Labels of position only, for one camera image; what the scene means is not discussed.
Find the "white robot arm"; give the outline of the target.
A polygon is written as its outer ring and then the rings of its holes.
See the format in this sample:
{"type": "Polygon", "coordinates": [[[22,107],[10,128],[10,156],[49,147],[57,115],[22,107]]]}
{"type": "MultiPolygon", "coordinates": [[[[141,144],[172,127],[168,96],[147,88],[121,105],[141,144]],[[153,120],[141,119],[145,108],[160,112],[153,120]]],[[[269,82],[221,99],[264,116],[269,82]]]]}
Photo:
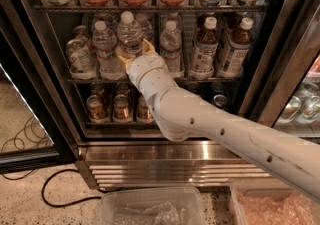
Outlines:
{"type": "Polygon", "coordinates": [[[196,134],[213,140],[320,201],[320,145],[230,114],[179,87],[148,41],[139,56],[120,46],[115,52],[165,138],[181,142],[196,134]]]}

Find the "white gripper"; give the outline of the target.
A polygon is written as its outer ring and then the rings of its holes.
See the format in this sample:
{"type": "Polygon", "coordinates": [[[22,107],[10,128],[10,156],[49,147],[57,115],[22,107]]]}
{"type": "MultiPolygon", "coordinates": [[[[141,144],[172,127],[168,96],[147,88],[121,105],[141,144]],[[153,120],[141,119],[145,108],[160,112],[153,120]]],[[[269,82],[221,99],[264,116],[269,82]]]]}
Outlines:
{"type": "Polygon", "coordinates": [[[171,77],[164,59],[156,54],[154,46],[146,39],[143,40],[141,56],[126,57],[120,46],[115,48],[124,70],[130,81],[146,100],[177,84],[171,77]]]}

